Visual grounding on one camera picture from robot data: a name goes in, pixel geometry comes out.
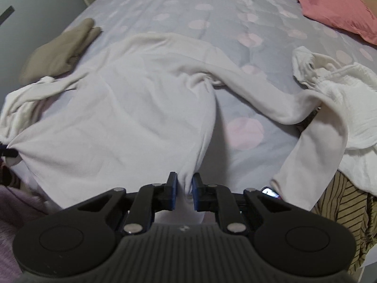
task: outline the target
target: coral pink fabric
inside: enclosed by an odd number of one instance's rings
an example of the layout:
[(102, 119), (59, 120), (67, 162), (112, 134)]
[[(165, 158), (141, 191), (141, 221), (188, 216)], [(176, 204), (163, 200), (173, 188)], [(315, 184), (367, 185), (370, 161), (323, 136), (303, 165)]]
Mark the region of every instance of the coral pink fabric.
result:
[(377, 45), (377, 18), (362, 0), (299, 0), (304, 16)]

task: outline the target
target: bed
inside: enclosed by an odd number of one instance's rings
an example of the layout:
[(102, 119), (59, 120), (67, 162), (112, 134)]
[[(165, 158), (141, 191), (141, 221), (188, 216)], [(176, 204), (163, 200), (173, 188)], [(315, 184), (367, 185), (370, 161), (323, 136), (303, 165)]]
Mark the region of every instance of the bed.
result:
[[(125, 37), (174, 32), (211, 43), (244, 72), (285, 93), (302, 89), (291, 69), (292, 51), (300, 46), (342, 65), (355, 61), (377, 72), (377, 50), (372, 45), (305, 18), (297, 0), (96, 0), (67, 29), (88, 17), (103, 33), (80, 64)], [(272, 122), (227, 88), (216, 88), (215, 93), (216, 124), (199, 171), (203, 181), (224, 184), (232, 192), (268, 186), (300, 132), (294, 125)], [(74, 94), (71, 90), (50, 99), (42, 119), (59, 112)], [(29, 188), (43, 191), (23, 162), (13, 170)], [(367, 255), (365, 265), (375, 261), (377, 248)]]

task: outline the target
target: polka dot bedsheet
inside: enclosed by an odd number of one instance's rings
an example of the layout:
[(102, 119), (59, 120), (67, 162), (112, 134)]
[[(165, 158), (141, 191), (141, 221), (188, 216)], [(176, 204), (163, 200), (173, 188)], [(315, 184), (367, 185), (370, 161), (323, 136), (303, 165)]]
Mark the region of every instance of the polka dot bedsheet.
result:
[[(297, 0), (96, 0), (68, 28), (87, 17), (95, 19), (103, 33), (80, 64), (125, 37), (174, 32), (210, 42), (250, 79), (258, 76), (287, 93), (302, 88), (291, 69), (292, 50), (299, 46), (377, 71), (375, 48), (356, 35), (303, 17)], [(74, 91), (61, 95), (43, 118), (58, 112), (72, 96)], [(294, 148), (298, 131), (277, 125), (226, 88), (217, 87), (216, 97), (216, 125), (200, 169), (203, 181), (224, 184), (234, 192), (269, 185)], [(37, 187), (25, 165), (15, 170), (30, 187)]]

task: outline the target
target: smartphone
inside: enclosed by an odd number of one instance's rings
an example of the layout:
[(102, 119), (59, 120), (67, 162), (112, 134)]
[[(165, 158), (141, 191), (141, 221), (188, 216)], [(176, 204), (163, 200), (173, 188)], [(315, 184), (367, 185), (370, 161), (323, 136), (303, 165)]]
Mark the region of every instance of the smartphone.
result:
[(276, 193), (275, 191), (273, 191), (271, 188), (269, 187), (264, 187), (261, 192), (263, 192), (264, 194), (266, 195), (269, 195), (273, 198), (276, 198), (276, 199), (281, 199), (281, 197), (278, 195), (278, 193)]

